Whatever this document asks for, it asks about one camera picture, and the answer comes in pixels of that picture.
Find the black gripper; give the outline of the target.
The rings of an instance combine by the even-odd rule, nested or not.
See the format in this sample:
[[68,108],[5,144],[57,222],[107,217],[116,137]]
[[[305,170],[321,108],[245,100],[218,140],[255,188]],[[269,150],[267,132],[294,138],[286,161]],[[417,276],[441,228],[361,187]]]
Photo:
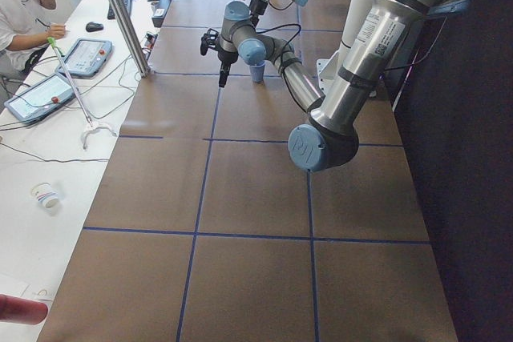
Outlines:
[[237,50],[227,50],[219,43],[216,45],[217,57],[221,62],[218,85],[224,87],[228,81],[230,67],[237,61]]
[[265,0],[251,0],[249,4],[249,9],[252,15],[252,24],[254,26],[258,25],[260,21],[260,16],[263,15],[266,11],[268,2]]

